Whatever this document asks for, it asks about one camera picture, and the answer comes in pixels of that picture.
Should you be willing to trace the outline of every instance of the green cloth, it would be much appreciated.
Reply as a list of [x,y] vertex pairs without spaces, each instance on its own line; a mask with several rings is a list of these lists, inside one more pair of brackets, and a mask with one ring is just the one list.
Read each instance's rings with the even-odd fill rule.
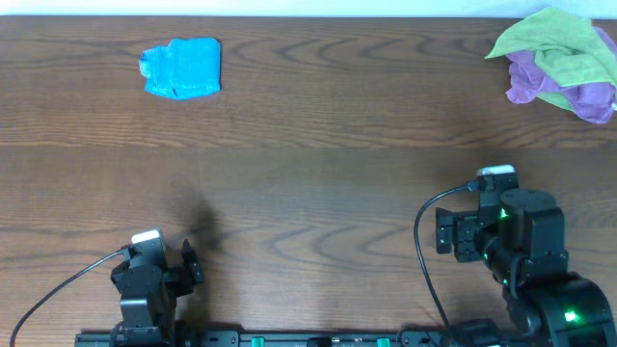
[[[547,8],[508,28],[486,58],[520,50],[536,52],[535,63],[561,87],[609,82],[617,87],[617,59],[591,26],[591,20]],[[546,101],[570,109],[559,93]]]

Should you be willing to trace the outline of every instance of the green light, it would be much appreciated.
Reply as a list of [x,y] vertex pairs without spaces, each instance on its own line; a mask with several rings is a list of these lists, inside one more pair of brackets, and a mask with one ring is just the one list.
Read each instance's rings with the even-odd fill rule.
[[566,316],[566,322],[575,322],[578,320],[577,313],[574,311],[568,311],[564,313],[564,315]]

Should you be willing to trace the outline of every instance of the wooden tabletop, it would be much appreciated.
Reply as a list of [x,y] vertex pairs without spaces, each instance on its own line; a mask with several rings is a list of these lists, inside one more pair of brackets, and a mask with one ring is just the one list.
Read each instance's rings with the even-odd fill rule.
[[[413,217],[502,163],[556,196],[571,268],[616,307],[617,120],[510,103],[507,60],[483,57],[514,22],[0,18],[0,345],[55,285],[152,227],[172,250],[189,238],[202,259],[206,283],[177,309],[193,326],[440,325]],[[617,22],[598,24],[617,39]],[[141,52],[194,37],[221,41],[223,91],[144,92]],[[421,243],[450,320],[507,326],[489,270],[437,255],[434,223],[430,211]],[[58,293],[17,345],[111,329],[117,264]]]

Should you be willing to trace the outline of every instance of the folded blue cloth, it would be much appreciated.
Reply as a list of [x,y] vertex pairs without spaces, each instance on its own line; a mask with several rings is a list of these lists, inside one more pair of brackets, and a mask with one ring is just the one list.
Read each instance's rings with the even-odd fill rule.
[[146,92],[184,100],[221,89],[221,44],[212,38],[173,39],[144,51],[139,69]]

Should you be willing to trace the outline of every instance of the white wall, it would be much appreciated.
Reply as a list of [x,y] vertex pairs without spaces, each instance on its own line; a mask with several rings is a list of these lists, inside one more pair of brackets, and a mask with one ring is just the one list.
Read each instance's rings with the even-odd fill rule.
[[546,6],[617,18],[617,0],[0,0],[0,14],[524,17]]

